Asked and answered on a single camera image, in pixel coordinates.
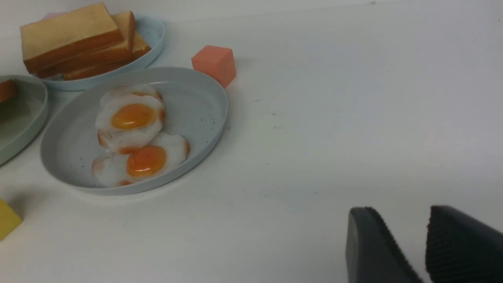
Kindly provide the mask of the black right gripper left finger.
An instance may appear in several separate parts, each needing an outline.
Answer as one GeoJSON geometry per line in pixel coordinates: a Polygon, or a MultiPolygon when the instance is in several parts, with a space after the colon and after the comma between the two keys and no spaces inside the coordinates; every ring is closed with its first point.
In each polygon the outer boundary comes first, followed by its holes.
{"type": "Polygon", "coordinates": [[[349,283],[423,282],[372,207],[349,211],[345,263],[349,283]]]}

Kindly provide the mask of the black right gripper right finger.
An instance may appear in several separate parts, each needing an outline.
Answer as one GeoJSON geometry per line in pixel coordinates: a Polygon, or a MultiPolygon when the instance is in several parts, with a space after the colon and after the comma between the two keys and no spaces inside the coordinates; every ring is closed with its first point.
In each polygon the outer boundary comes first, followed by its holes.
{"type": "Polygon", "coordinates": [[[446,205],[430,208],[425,265],[433,283],[501,283],[503,235],[446,205]]]}

